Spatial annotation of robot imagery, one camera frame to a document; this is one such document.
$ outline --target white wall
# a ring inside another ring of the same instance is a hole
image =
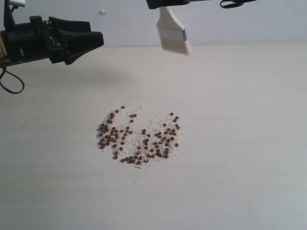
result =
[[[101,8],[109,14],[99,15]],[[221,9],[219,0],[173,7],[193,45],[304,43],[306,9],[303,0],[259,0],[231,10]],[[104,33],[106,46],[159,45],[158,11],[148,10],[146,0],[26,0],[14,15],[18,23],[32,15],[90,21]]]

